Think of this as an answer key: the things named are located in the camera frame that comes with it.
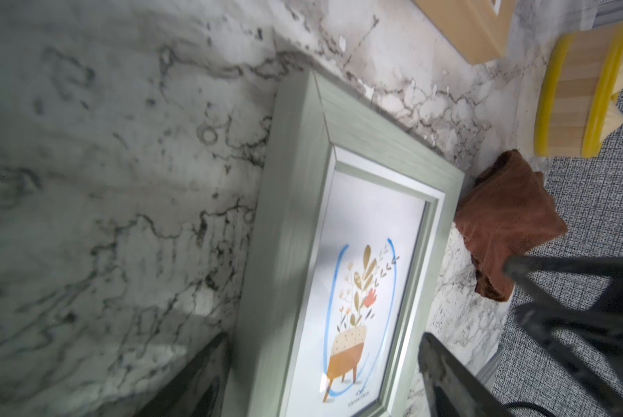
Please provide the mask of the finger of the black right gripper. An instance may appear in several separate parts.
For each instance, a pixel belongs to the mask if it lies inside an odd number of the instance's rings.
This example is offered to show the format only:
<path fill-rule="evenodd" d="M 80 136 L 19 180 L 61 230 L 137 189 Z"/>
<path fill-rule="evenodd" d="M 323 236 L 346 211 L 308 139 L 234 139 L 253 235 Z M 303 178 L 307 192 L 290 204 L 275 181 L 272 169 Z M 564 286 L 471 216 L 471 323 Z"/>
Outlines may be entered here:
<path fill-rule="evenodd" d="M 610 415 L 623 416 L 623 397 L 554 336 L 556 330 L 578 335 L 604 355 L 623 385 L 623 257 L 514 255 L 502 271 L 532 298 L 516 308 L 517 323 Z M 530 278 L 535 272 L 599 276 L 609 284 L 589 309 L 570 309 Z"/>

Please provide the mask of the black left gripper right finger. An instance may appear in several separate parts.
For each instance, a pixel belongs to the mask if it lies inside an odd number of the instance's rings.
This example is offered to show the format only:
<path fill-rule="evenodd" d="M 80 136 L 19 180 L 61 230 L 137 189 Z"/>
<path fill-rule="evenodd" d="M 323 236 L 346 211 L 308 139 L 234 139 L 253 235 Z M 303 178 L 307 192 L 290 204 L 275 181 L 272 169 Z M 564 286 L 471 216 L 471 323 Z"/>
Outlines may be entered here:
<path fill-rule="evenodd" d="M 432 333 L 424 333 L 418 365 L 431 416 L 512 416 Z"/>

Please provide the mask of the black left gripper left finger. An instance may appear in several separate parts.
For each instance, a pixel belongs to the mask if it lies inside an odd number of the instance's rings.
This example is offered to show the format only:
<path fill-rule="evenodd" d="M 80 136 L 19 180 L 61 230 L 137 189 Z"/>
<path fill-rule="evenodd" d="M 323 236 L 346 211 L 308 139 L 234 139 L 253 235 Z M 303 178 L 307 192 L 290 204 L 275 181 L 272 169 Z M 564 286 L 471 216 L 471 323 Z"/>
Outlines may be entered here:
<path fill-rule="evenodd" d="M 229 336 L 220 333 L 135 416 L 220 416 L 230 365 Z"/>

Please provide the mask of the brown microfibre cloth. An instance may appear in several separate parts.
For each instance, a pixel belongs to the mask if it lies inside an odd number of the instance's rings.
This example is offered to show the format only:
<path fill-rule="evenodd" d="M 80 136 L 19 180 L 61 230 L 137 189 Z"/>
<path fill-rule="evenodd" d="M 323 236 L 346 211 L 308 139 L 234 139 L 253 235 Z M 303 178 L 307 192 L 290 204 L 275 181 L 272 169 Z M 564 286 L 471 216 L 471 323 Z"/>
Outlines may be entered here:
<path fill-rule="evenodd" d="M 507 302 L 514 292 L 515 283 L 502 272 L 509 257 L 568 232 L 544 188 L 543 173 L 532 170 L 515 149 L 478 176 L 458 205 L 455 226 L 476 269 L 476 293 L 495 302 Z"/>

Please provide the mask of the grey green picture frame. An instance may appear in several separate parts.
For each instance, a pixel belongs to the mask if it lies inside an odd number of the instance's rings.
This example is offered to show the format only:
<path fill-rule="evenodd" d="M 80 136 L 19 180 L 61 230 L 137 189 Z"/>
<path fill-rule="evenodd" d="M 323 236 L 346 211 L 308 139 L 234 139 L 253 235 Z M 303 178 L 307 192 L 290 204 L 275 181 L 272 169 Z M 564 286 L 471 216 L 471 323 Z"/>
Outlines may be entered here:
<path fill-rule="evenodd" d="M 223 415 L 402 415 L 463 182 L 320 74 L 283 81 Z"/>

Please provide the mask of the light wood picture frame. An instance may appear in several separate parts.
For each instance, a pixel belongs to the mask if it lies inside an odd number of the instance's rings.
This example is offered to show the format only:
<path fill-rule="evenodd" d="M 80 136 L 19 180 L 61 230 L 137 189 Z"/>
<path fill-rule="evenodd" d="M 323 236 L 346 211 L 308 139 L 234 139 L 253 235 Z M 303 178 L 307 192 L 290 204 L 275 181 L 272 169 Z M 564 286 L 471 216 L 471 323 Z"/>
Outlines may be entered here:
<path fill-rule="evenodd" d="M 485 64 L 506 54 L 516 0 L 416 0 L 415 4 L 468 64 Z"/>

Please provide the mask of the white steamed bun front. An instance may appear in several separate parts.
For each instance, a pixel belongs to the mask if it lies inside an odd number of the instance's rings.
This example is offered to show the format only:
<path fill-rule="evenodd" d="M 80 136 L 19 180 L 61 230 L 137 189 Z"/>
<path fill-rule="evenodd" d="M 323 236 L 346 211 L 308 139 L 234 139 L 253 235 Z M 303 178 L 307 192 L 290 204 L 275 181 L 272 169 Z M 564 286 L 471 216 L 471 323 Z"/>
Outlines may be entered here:
<path fill-rule="evenodd" d="M 613 101 L 610 101 L 608 103 L 608 109 L 607 109 L 606 116 L 603 121 L 603 127 L 601 129 L 600 143 L 603 144 L 603 142 L 608 138 L 608 136 L 610 136 L 612 133 L 618 130 L 622 125 L 623 125 L 623 114 L 618 109 L 616 103 Z"/>

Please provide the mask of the yellow rimmed bamboo steamer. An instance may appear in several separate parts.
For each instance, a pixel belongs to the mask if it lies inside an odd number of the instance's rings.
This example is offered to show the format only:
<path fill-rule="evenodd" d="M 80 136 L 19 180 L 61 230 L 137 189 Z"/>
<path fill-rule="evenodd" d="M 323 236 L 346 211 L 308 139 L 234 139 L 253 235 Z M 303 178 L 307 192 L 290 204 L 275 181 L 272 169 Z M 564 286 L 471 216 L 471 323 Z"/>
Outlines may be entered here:
<path fill-rule="evenodd" d="M 539 97 L 534 152 L 595 158 L 610 101 L 623 90 L 623 22 L 561 35 Z"/>

